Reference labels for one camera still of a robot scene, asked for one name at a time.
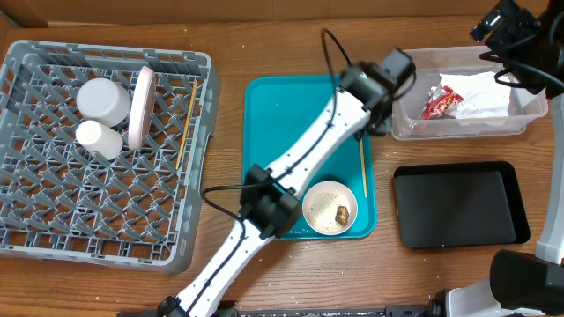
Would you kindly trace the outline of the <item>red snack wrapper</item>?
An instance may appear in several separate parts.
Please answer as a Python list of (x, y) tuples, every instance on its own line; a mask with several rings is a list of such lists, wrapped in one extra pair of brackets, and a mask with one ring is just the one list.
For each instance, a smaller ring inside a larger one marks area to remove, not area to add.
[(463, 101), (464, 98), (451, 87), (441, 85), (433, 91), (419, 118), (421, 120), (438, 118), (451, 108), (457, 107)]

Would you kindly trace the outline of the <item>white napkin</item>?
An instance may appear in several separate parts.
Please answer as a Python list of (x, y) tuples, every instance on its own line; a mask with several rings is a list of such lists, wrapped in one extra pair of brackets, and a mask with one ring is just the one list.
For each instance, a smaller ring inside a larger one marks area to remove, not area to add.
[(441, 86), (448, 86), (463, 100), (446, 114), (455, 119), (507, 117), (511, 88), (495, 82), (494, 72), (474, 75), (441, 74)]

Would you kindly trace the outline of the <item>printed wooden chopstick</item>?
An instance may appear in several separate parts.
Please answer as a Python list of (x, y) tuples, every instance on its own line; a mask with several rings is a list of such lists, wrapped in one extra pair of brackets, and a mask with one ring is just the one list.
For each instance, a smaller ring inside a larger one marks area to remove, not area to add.
[(367, 198), (367, 176), (366, 176), (366, 165), (365, 165), (365, 155), (364, 155), (364, 144), (362, 138), (359, 140), (359, 149), (360, 149), (360, 169), (361, 169), (363, 194), (364, 197)]

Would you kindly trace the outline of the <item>small white plate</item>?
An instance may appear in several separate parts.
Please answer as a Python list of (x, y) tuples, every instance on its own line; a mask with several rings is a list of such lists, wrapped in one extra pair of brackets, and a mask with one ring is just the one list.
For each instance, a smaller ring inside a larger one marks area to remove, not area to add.
[(354, 193), (336, 181), (322, 181), (311, 187), (302, 200), (308, 225), (325, 236), (337, 236), (352, 228), (358, 216)]

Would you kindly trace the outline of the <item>large white plate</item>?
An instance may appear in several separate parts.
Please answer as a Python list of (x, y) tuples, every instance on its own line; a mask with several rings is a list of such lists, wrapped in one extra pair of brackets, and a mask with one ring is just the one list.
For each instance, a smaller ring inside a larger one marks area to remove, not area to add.
[(145, 136), (150, 129), (156, 84), (155, 72), (149, 67), (143, 66), (139, 71), (131, 101), (128, 127), (128, 147), (130, 150), (137, 150), (142, 147)]

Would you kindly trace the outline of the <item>grey round bowl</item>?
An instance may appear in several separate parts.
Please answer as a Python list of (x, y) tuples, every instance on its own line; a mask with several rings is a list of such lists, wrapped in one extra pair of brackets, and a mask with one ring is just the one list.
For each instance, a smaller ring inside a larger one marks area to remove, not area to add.
[(106, 78), (89, 80), (78, 90), (77, 106), (82, 116), (108, 127), (122, 122), (130, 112), (130, 105), (128, 91)]

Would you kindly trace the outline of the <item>white cup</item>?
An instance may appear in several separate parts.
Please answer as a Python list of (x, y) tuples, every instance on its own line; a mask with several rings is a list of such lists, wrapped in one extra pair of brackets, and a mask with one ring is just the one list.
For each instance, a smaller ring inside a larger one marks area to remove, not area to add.
[(76, 129), (77, 141), (89, 152), (98, 152), (105, 159), (117, 157), (123, 146), (121, 135), (106, 125), (88, 120), (80, 123)]

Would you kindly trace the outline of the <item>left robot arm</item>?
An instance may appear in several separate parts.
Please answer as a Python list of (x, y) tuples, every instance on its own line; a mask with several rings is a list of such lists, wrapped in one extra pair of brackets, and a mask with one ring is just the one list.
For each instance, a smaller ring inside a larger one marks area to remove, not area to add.
[(357, 63), (331, 80), (332, 95), (301, 137), (267, 167), (247, 171), (235, 224), (197, 278), (157, 308), (159, 316), (213, 315), (226, 290), (255, 254), (284, 237), (301, 217), (301, 198), (317, 171), (348, 138), (381, 119), (415, 64), (395, 48), (382, 63)]

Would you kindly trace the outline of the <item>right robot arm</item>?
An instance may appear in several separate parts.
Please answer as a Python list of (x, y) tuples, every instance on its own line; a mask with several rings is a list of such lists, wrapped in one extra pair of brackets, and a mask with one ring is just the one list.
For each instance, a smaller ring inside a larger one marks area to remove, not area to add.
[(512, 0), (500, 0), (471, 30), (488, 51), (479, 59), (500, 63), (513, 88), (544, 92), (552, 102), (555, 139), (545, 226), (534, 254), (502, 249), (489, 276), (464, 288), (443, 290), (425, 316), (558, 316), (563, 313), (563, 2), (550, 0), (534, 17)]

